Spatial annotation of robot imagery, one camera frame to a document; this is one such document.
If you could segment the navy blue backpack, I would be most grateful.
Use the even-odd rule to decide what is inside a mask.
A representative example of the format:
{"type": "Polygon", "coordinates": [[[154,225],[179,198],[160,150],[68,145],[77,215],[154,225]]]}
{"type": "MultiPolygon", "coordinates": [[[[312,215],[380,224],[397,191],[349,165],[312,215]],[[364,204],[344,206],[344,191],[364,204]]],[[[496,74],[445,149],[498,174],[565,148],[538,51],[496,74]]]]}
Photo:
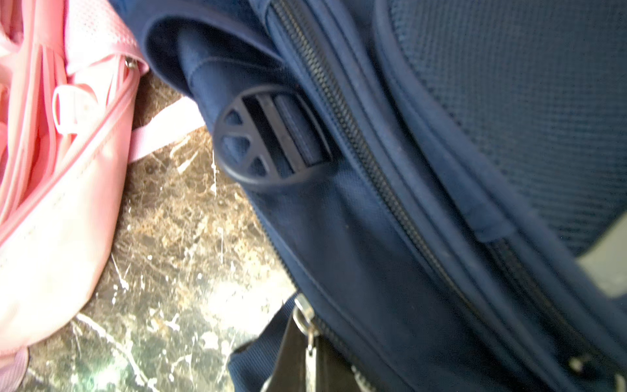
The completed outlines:
{"type": "Polygon", "coordinates": [[[237,391],[623,391],[623,1],[115,1],[297,293],[237,391]]]}

